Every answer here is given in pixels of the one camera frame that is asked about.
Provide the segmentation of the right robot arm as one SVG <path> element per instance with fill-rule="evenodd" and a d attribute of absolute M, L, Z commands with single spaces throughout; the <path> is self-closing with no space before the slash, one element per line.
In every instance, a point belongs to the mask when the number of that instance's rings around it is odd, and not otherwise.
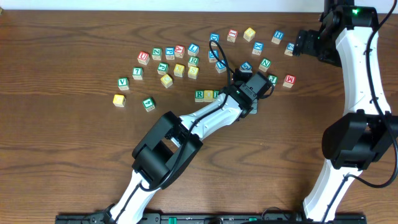
<path fill-rule="evenodd" d="M 349 186 L 397 147 L 397 116 L 384 90 L 377 54 L 379 20 L 373 7 L 353 1 L 325 1 L 319 30 L 301 30 L 294 55 L 307 54 L 340 67 L 345 87 L 342 117 L 322 137 L 325 158 L 314 188 L 303 201 L 305 218 L 328 223 Z"/>

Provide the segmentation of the green B block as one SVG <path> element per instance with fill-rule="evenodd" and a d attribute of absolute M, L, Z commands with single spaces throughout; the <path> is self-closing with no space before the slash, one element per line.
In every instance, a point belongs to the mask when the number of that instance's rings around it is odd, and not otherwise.
<path fill-rule="evenodd" d="M 213 99 L 214 99 L 214 100 L 217 99 L 217 97 L 218 97 L 218 95 L 219 95 L 219 92 L 220 92 L 219 90 L 214 90 L 214 91 L 213 91 Z"/>

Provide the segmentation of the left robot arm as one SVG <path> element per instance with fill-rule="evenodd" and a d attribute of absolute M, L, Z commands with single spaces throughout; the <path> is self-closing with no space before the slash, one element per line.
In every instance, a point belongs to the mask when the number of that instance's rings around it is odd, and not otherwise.
<path fill-rule="evenodd" d="M 158 190 L 166 189 L 218 129 L 245 118 L 253 103 L 271 96 L 274 84 L 261 72 L 238 71 L 217 99 L 191 114 L 162 115 L 134 148 L 132 176 L 120 201 L 104 214 L 105 223 L 138 223 Z"/>

